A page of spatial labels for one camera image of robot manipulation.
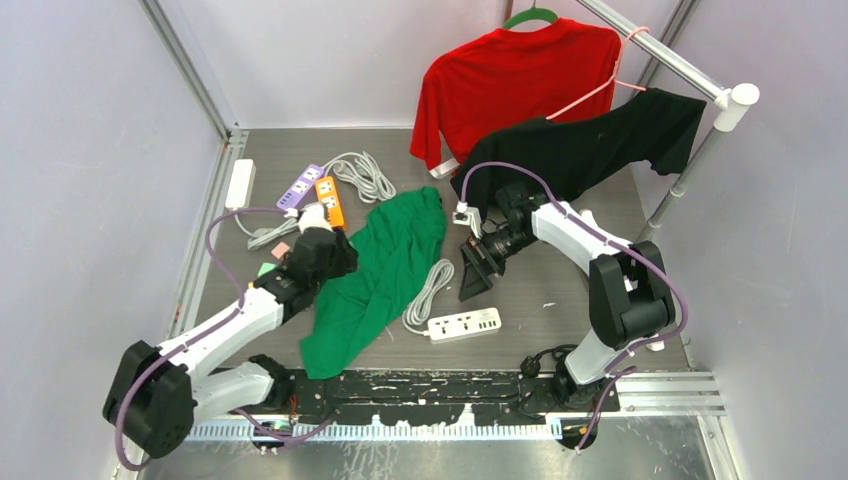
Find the pink plug adapter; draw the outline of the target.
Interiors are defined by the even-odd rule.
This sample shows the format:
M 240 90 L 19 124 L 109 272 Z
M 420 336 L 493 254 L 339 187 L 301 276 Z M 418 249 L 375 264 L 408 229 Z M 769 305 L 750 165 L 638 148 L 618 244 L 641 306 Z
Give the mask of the pink plug adapter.
M 279 242 L 271 249 L 271 255 L 278 261 L 282 261 L 291 247 L 284 241 Z

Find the light green plug adapter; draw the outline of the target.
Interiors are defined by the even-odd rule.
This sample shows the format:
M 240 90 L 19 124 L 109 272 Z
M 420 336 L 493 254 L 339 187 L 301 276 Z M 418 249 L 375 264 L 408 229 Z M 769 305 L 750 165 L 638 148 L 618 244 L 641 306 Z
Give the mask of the light green plug adapter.
M 276 268 L 275 263 L 265 262 L 260 266 L 259 271 L 257 272 L 257 276 L 261 277 L 262 275 L 273 271 L 275 268 Z

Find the orange power strip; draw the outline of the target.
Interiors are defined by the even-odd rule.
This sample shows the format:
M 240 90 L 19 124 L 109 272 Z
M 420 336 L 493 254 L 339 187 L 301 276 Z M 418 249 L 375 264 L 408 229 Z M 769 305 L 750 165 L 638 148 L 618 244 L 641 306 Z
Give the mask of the orange power strip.
M 346 221 L 335 179 L 332 176 L 324 176 L 316 180 L 314 187 L 317 199 L 326 207 L 330 225 L 345 230 Z

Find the purple power strip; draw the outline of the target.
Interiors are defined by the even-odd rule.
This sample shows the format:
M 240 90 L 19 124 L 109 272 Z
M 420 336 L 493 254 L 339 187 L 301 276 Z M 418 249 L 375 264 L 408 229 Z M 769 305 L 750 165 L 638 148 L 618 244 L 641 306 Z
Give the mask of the purple power strip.
M 324 176 L 324 172 L 323 166 L 309 164 L 277 200 L 276 207 L 280 210 L 298 208 L 313 190 L 316 181 Z

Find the white power strip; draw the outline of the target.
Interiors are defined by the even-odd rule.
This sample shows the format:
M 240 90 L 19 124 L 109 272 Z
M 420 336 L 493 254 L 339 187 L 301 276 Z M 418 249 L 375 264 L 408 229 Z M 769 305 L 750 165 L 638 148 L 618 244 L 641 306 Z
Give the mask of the white power strip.
M 233 164 L 224 207 L 229 211 L 249 206 L 256 174 L 253 159 L 238 159 Z
M 426 325 L 430 341 L 438 344 L 496 333 L 502 321 L 491 307 L 431 318 Z

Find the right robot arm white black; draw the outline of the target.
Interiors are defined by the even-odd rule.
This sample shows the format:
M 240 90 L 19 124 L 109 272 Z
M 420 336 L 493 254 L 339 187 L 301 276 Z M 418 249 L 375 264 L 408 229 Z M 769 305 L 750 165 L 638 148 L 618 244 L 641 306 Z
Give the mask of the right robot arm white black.
M 541 241 L 565 255 L 588 278 L 590 330 L 556 363 L 555 396 L 567 410 L 582 409 L 594 385 L 606 378 L 613 360 L 641 339 L 665 329 L 676 312 L 669 286 L 662 281 L 662 256 L 650 242 L 630 244 L 615 237 L 569 203 L 529 194 L 512 185 L 498 192 L 505 221 L 491 232 L 482 229 L 479 210 L 460 201 L 453 221 L 470 227 L 461 245 L 463 276 L 458 297 L 469 300 L 493 287 L 507 259 Z

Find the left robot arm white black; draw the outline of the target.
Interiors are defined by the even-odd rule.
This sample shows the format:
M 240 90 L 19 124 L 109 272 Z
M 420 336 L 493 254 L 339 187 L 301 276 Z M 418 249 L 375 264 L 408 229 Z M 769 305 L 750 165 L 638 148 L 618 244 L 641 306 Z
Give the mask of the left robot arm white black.
M 270 357 L 218 368 L 310 307 L 327 281 L 354 272 L 357 260 L 342 229 L 308 227 L 283 260 L 229 307 L 157 346 L 143 340 L 129 346 L 102 409 L 116 445 L 130 440 L 159 459 L 198 423 L 244 406 L 259 405 L 269 413 L 285 409 L 292 388 L 285 368 Z

